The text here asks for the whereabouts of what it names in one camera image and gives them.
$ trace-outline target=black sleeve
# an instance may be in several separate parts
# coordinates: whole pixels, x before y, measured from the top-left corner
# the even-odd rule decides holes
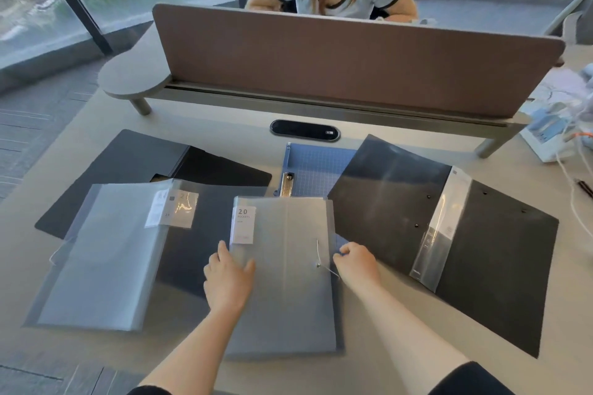
[[[477,362],[457,367],[428,395],[513,395]]]
[[[153,385],[142,385],[128,392],[128,395],[171,395],[165,389]]]

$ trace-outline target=left hand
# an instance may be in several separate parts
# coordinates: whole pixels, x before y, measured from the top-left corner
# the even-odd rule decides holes
[[[251,294],[255,271],[253,259],[249,260],[245,268],[237,265],[221,240],[218,253],[214,253],[204,267],[204,292],[211,311],[230,310],[240,314]]]

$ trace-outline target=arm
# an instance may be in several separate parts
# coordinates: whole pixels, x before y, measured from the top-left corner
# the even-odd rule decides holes
[[[398,0],[385,11],[389,14],[385,20],[391,22],[412,22],[418,19],[418,8],[414,0]]]
[[[210,313],[140,386],[154,385],[171,395],[211,394],[226,345],[251,293],[254,272],[253,259],[241,269],[220,241],[218,253],[204,267]]]
[[[334,255],[344,283],[367,309],[410,395],[426,395],[469,360],[381,286],[375,257],[350,242]]]
[[[280,11],[280,0],[248,0],[245,6],[248,10]]]

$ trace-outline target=open black folder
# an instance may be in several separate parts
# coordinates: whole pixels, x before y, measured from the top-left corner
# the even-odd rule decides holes
[[[409,275],[450,171],[367,136],[328,195],[336,233]],[[556,218],[471,181],[435,294],[538,357],[557,228]]]
[[[148,183],[155,175],[205,185],[261,186],[261,194],[246,194],[261,196],[271,180],[267,172],[199,148],[125,129],[41,216],[35,228],[64,239],[93,184]]]

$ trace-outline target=pen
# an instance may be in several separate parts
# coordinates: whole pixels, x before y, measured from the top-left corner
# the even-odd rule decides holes
[[[593,199],[593,189],[591,189],[587,183],[577,179],[574,179],[574,182],[583,190],[583,192],[585,192],[585,194]]]

